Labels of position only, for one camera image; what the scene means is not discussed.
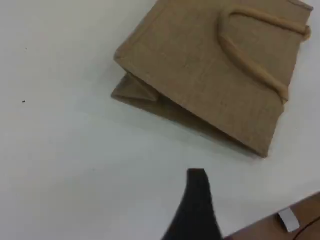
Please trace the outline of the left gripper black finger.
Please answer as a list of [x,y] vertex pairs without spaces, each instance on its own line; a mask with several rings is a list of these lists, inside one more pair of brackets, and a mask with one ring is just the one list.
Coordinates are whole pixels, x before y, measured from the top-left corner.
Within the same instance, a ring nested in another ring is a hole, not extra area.
[[186,188],[164,240],[222,240],[209,178],[204,169],[187,170]]

